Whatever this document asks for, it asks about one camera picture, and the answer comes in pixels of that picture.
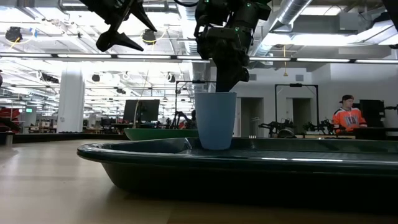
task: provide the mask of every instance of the green tray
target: green tray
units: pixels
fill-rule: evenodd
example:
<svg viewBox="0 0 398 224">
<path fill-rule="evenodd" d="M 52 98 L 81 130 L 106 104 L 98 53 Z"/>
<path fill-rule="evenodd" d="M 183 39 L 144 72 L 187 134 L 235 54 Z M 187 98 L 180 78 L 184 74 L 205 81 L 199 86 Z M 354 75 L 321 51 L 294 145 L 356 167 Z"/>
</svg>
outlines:
<svg viewBox="0 0 398 224">
<path fill-rule="evenodd" d="M 132 141 L 199 137 L 198 130 L 125 128 L 124 132 Z"/>
</svg>

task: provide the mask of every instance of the man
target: man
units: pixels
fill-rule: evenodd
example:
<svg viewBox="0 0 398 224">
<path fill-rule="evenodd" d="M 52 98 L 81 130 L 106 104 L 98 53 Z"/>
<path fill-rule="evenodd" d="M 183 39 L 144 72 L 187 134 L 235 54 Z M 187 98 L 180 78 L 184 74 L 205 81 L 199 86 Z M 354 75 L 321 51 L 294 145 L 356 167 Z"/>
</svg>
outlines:
<svg viewBox="0 0 398 224">
<path fill-rule="evenodd" d="M 336 134 L 341 134 L 341 127 L 344 127 L 344 131 L 346 132 L 351 132 L 354 128 L 367 127 L 361 111 L 358 108 L 353 108 L 353 96 L 344 95 L 340 103 L 342 103 L 343 106 L 333 115 L 333 124 Z"/>
</svg>

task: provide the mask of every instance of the orange jersey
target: orange jersey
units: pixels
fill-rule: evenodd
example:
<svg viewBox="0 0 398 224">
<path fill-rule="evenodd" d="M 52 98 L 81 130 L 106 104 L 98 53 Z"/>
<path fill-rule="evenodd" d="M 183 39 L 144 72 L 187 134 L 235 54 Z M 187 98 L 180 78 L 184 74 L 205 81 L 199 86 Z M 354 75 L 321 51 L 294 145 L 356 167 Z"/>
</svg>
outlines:
<svg viewBox="0 0 398 224">
<path fill-rule="evenodd" d="M 346 128 L 345 131 L 353 131 L 354 128 L 366 126 L 366 121 L 358 108 L 352 108 L 348 111 L 340 108 L 333 115 L 333 124 L 335 125 L 335 129 L 338 129 L 341 125 Z"/>
</svg>

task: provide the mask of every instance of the baseball cap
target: baseball cap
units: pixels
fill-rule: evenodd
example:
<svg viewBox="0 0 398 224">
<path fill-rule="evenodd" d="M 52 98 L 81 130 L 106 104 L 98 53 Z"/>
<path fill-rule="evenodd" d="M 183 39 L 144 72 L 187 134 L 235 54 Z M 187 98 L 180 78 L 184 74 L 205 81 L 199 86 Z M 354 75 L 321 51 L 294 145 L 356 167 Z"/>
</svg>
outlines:
<svg viewBox="0 0 398 224">
<path fill-rule="evenodd" d="M 354 99 L 354 97 L 352 95 L 344 95 L 343 97 L 341 97 L 341 101 L 339 103 L 343 103 L 343 101 L 349 99 Z"/>
</svg>

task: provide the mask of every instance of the plastic cup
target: plastic cup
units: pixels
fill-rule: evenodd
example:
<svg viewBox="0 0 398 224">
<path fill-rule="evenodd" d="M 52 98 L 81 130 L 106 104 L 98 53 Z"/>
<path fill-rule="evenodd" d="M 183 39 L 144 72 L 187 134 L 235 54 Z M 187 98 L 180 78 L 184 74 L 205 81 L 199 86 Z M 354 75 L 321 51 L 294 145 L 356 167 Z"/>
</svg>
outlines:
<svg viewBox="0 0 398 224">
<path fill-rule="evenodd" d="M 196 93 L 195 109 L 203 148 L 229 149 L 234 131 L 236 93 Z"/>
</svg>

